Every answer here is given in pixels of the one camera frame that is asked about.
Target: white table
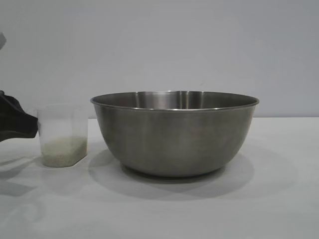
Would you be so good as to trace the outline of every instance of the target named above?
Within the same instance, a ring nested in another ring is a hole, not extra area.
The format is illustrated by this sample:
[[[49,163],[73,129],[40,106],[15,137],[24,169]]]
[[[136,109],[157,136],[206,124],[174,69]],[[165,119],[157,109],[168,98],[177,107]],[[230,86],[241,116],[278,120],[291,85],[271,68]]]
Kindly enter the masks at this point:
[[[89,154],[40,163],[38,138],[0,143],[0,239],[317,239],[319,118],[256,118],[210,176],[168,181],[121,168],[89,120]]]

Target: bowl rim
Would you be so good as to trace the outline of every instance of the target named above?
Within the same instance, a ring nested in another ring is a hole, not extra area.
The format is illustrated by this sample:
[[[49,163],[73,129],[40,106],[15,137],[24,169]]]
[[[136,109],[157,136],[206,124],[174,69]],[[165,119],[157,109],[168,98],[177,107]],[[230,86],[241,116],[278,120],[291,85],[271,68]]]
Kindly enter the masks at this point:
[[[221,95],[234,95],[234,96],[244,96],[252,99],[254,102],[247,105],[241,105],[241,106],[231,106],[231,107],[220,107],[220,108],[202,108],[202,109],[152,109],[152,108],[136,108],[136,107],[126,107],[126,106],[115,106],[115,105],[109,105],[109,104],[103,104],[96,101],[98,97],[102,96],[108,96],[108,95],[117,95],[117,94],[147,94],[147,93],[214,93],[214,94],[221,94]],[[135,110],[135,111],[156,111],[156,112],[202,112],[202,111],[224,111],[224,110],[236,110],[236,109],[242,109],[242,108],[248,108],[252,106],[256,106],[259,104],[259,99],[253,96],[248,95],[242,95],[242,94],[236,94],[236,93],[226,93],[226,92],[214,92],[214,91],[131,91],[131,92],[118,92],[118,93],[110,93],[110,94],[103,94],[98,95],[93,98],[91,98],[90,102],[94,105],[103,106],[103,107],[109,107],[109,108],[116,108],[116,109],[123,109],[123,110]]]

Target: bowl base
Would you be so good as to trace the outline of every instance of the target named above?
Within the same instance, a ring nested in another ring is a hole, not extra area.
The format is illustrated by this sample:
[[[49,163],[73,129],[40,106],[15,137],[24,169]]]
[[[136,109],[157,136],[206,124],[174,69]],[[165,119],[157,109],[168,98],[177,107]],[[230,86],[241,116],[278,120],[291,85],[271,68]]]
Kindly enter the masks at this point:
[[[225,166],[215,169],[210,172],[202,173],[202,174],[194,174],[194,175],[187,175],[187,176],[165,176],[165,175],[153,175],[149,173],[144,173],[138,170],[135,170],[131,167],[125,166],[124,164],[121,164],[122,170],[133,177],[140,177],[145,179],[154,179],[154,180],[180,180],[180,179],[197,179],[197,178],[204,178],[206,176],[210,176],[215,173],[222,173],[224,172]]]

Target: metal bowl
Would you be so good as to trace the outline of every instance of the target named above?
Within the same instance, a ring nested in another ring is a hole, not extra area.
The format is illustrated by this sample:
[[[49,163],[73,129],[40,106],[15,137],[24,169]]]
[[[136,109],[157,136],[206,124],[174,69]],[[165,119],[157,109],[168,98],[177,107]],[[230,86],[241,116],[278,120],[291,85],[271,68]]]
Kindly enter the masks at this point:
[[[91,99],[103,138],[125,166],[186,177],[226,165],[242,146],[254,97],[217,92],[130,92]]]

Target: gray wall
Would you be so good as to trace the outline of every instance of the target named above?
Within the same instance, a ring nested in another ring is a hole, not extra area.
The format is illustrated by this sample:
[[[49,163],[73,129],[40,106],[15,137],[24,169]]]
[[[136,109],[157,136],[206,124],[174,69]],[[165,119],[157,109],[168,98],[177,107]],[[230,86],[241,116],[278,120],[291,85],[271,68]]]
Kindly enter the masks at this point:
[[[30,110],[142,90],[253,95],[319,116],[318,0],[2,0],[0,89]]]

